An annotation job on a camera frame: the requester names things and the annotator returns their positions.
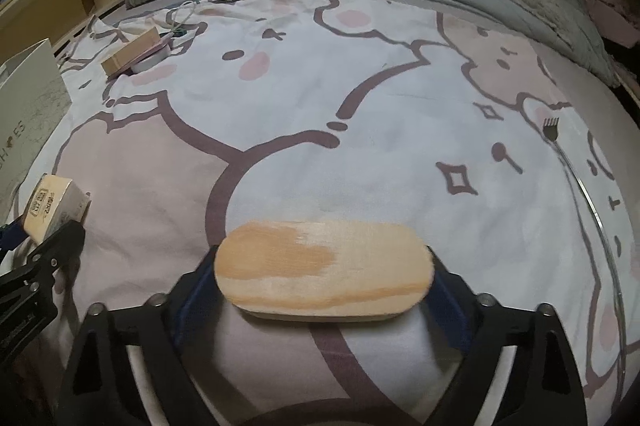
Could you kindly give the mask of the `pink clothes pile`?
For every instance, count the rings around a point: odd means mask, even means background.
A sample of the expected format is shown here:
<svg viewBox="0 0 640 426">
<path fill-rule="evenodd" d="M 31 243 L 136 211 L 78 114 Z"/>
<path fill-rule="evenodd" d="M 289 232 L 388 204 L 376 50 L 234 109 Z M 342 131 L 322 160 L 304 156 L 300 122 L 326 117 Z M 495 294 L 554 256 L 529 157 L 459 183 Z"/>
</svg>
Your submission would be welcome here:
<svg viewBox="0 0 640 426">
<path fill-rule="evenodd" d="M 624 48 L 639 43 L 639 15 L 625 0 L 585 0 L 600 35 Z"/>
</svg>

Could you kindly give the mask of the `green clothespin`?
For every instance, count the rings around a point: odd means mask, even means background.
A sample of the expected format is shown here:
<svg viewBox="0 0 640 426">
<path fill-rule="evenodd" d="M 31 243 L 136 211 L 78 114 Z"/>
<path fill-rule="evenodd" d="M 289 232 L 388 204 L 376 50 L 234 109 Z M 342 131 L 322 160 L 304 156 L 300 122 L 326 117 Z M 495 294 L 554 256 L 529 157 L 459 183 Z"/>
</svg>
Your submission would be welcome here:
<svg viewBox="0 0 640 426">
<path fill-rule="evenodd" d="M 177 28 L 175 30 L 171 30 L 166 34 L 166 38 L 168 40 L 175 40 L 186 37 L 189 34 L 189 31 L 183 28 Z"/>
</svg>

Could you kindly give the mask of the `oval wooden block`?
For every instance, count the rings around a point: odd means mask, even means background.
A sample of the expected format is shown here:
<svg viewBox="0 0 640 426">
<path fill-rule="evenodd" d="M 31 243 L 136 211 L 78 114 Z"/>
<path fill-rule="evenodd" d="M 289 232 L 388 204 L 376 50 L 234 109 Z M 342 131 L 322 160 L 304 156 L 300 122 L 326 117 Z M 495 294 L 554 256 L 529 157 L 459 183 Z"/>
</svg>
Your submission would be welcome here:
<svg viewBox="0 0 640 426">
<path fill-rule="evenodd" d="M 162 42 L 160 33 L 156 27 L 152 27 L 107 57 L 101 63 L 101 67 L 107 77 L 114 77 L 132 65 L 139 57 L 156 48 L 160 42 Z"/>
<path fill-rule="evenodd" d="M 410 227 L 361 221 L 250 221 L 220 244 L 222 296 L 268 320 L 370 322 L 417 305 L 435 276 Z"/>
</svg>

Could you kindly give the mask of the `cartoon bear blanket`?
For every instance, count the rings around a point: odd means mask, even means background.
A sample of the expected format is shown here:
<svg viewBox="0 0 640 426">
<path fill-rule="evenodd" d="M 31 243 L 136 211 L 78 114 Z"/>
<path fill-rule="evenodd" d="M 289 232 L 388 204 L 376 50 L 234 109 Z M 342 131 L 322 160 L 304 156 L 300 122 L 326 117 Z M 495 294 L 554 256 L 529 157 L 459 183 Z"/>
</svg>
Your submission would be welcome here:
<svg viewBox="0 0 640 426">
<path fill-rule="evenodd" d="M 253 220 L 393 222 L 503 305 L 558 309 L 590 423 L 611 416 L 618 331 L 603 247 L 558 143 L 597 207 L 639 371 L 639 129 L 590 72 L 482 20 L 391 0 L 199 0 L 96 20 L 61 56 L 72 105 L 22 194 L 46 172 L 91 196 L 60 312 L 29 346 L 29 381 L 58 403 L 89 305 L 165 293 Z M 133 74 L 101 63 L 156 27 L 170 55 Z"/>
</svg>

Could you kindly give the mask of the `metal back scratcher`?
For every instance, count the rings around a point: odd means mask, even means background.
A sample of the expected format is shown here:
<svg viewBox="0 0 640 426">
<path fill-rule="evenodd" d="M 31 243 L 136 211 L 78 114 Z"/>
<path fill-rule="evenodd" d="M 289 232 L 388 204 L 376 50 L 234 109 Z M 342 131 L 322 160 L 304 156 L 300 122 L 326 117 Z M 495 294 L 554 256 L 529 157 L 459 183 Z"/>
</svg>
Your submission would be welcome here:
<svg viewBox="0 0 640 426">
<path fill-rule="evenodd" d="M 608 235 L 606 235 L 605 227 L 603 225 L 603 221 L 599 215 L 599 212 L 597 211 L 597 207 L 594 204 L 593 199 L 585 186 L 585 183 L 582 182 L 582 179 L 577 174 L 577 171 L 570 161 L 570 158 L 568 158 L 566 152 L 563 151 L 562 147 L 558 143 L 559 122 L 560 120 L 558 117 L 544 118 L 544 122 L 542 123 L 542 133 L 544 134 L 544 137 L 553 144 L 555 150 L 558 152 L 558 154 L 566 164 L 570 175 L 576 182 L 580 193 L 582 193 L 582 198 L 585 200 L 585 203 L 589 208 L 591 218 L 593 219 L 593 223 L 597 228 L 597 232 L 603 247 L 606 265 L 608 266 L 608 273 L 610 273 L 611 276 L 613 290 L 613 309 L 618 331 L 618 354 L 616 359 L 617 382 L 613 401 L 614 406 L 617 408 L 623 399 L 623 390 L 627 374 L 627 363 L 625 354 L 627 328 L 622 285 L 620 285 L 620 276 L 617 272 L 611 243 L 608 239 Z"/>
</svg>

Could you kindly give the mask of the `white cable tie loop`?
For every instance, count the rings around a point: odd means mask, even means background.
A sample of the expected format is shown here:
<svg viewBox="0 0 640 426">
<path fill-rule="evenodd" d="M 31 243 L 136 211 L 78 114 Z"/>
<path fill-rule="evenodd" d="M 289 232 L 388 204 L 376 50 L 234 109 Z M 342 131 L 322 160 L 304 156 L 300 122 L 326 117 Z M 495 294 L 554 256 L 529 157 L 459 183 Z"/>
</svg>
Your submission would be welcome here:
<svg viewBox="0 0 640 426">
<path fill-rule="evenodd" d="M 194 14 L 198 2 L 193 0 L 186 0 L 172 8 L 168 12 L 168 24 L 171 31 L 176 31 L 185 25 L 191 16 Z"/>
</svg>

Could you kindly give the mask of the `yellow tissue pack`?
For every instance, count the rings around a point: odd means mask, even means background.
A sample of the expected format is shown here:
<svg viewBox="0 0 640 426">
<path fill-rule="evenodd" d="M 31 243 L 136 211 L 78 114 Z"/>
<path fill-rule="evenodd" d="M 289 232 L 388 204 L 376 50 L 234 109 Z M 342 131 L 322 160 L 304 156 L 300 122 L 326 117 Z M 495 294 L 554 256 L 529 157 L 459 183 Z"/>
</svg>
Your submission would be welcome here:
<svg viewBox="0 0 640 426">
<path fill-rule="evenodd" d="M 81 222 L 90 196 L 72 180 L 43 175 L 23 213 L 23 229 L 36 244 L 42 244 L 67 221 Z"/>
</svg>

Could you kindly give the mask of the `white shoe box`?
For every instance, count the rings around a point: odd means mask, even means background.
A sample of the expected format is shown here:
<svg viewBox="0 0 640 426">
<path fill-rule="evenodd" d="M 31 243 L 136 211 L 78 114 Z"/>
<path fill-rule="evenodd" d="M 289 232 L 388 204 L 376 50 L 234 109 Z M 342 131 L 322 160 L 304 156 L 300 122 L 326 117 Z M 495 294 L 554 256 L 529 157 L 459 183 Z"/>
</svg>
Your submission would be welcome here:
<svg viewBox="0 0 640 426">
<path fill-rule="evenodd" d="M 49 40 L 43 39 L 1 65 L 1 216 L 44 143 L 70 108 Z"/>
</svg>

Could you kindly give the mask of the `purple paper envelope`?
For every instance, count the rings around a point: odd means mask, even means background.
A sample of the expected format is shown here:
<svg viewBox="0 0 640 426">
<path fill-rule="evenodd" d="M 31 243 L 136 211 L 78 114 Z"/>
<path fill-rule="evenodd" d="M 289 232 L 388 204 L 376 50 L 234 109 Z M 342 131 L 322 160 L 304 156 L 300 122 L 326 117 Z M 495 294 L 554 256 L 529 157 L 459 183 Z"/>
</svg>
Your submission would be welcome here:
<svg viewBox="0 0 640 426">
<path fill-rule="evenodd" d="M 135 74 L 148 70 L 156 64 L 163 62 L 170 55 L 170 44 L 168 41 L 158 42 L 153 48 L 149 48 L 131 64 L 130 68 Z"/>
</svg>

